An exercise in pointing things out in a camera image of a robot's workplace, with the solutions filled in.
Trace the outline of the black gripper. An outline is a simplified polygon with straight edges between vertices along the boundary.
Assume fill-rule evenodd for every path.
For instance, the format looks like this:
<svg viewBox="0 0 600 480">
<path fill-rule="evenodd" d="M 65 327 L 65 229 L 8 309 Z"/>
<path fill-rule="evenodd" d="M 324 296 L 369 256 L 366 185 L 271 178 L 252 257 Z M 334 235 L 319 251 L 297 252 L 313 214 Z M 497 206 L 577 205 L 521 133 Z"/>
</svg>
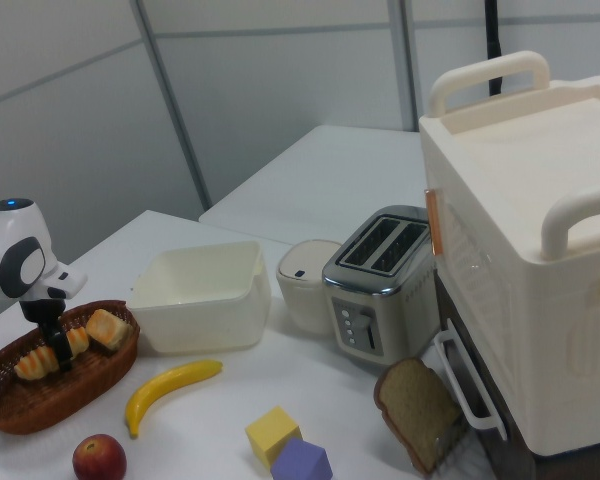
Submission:
<svg viewBox="0 0 600 480">
<path fill-rule="evenodd" d="M 42 299 L 20 301 L 19 305 L 24 318 L 37 325 L 42 337 L 49 340 L 59 369 L 68 372 L 72 369 L 73 353 L 69 340 L 64 332 L 60 317 L 65 310 L 65 301 L 58 299 Z"/>
</svg>

